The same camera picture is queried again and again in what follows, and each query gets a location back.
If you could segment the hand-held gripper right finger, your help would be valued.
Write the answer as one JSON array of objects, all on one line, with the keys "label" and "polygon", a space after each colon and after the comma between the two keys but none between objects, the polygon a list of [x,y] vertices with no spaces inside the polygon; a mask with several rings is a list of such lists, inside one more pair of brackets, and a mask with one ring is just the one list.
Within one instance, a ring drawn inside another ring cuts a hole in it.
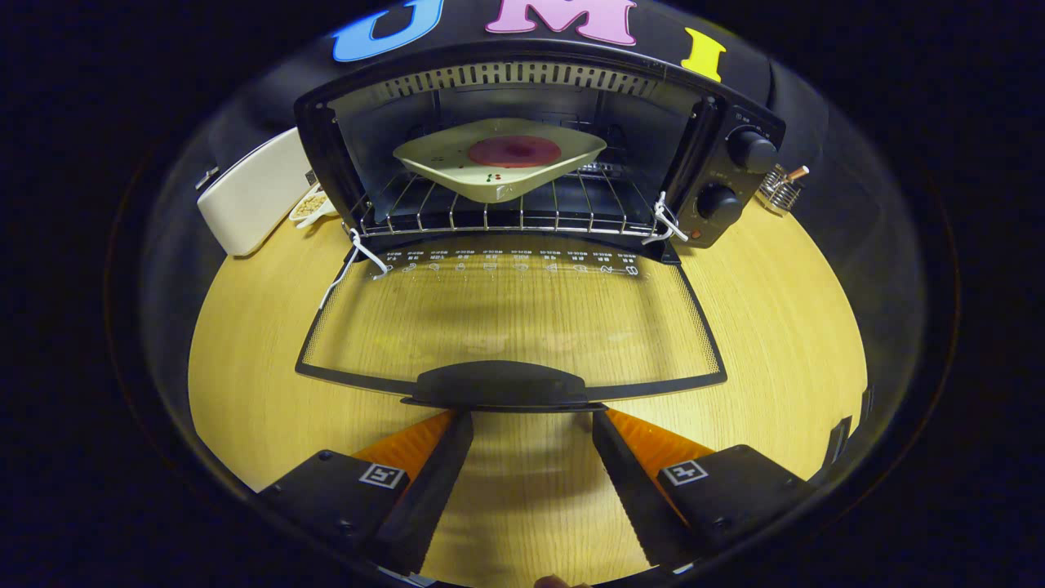
[{"label": "hand-held gripper right finger", "polygon": [[815,490],[747,444],[714,451],[624,411],[595,411],[591,439],[657,567],[730,550]]}]

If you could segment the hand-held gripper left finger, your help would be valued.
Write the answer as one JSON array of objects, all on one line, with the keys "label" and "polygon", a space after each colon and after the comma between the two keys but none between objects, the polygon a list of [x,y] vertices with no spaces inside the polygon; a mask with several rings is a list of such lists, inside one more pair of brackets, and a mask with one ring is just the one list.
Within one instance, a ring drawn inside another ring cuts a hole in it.
[{"label": "hand-held gripper left finger", "polygon": [[421,572],[473,439],[469,411],[440,411],[351,455],[318,451],[259,498],[340,557],[407,577]]}]

